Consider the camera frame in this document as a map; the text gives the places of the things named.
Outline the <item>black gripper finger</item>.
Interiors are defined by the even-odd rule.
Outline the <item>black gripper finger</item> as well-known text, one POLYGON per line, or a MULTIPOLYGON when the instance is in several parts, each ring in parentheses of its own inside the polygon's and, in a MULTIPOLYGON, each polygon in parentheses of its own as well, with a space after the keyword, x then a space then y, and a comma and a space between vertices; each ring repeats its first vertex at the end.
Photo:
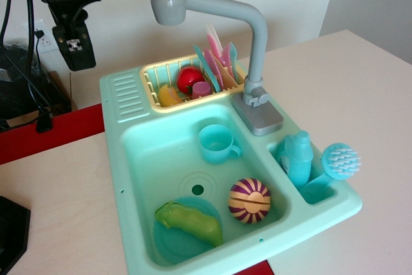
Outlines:
POLYGON ((81 71, 96 66, 93 45, 84 21, 52 28, 59 51, 71 71, 81 71))

